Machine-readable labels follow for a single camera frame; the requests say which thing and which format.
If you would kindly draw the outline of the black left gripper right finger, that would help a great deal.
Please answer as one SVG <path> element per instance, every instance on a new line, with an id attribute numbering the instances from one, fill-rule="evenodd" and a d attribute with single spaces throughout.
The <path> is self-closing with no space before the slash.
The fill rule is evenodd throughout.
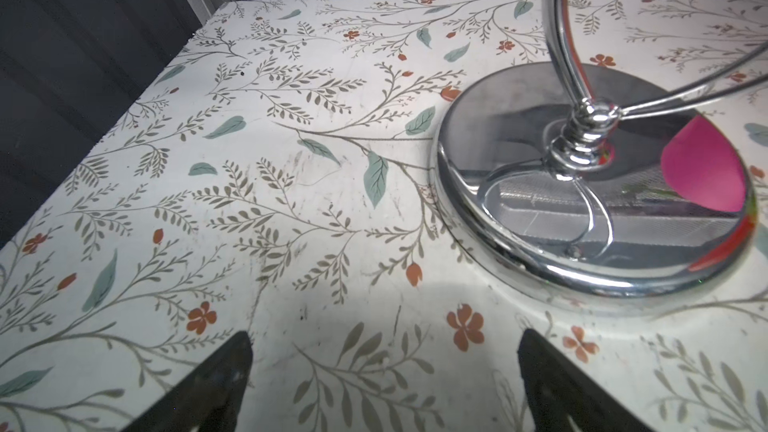
<path id="1" fill-rule="evenodd" d="M 524 331 L 517 355 L 537 431 L 650 429 L 537 331 Z"/>

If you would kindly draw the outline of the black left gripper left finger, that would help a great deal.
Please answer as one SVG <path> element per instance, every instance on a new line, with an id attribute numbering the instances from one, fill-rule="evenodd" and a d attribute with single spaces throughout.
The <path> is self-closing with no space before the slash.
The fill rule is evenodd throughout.
<path id="1" fill-rule="evenodd" d="M 233 431 L 253 363 L 249 336 L 232 335 L 127 431 Z"/>

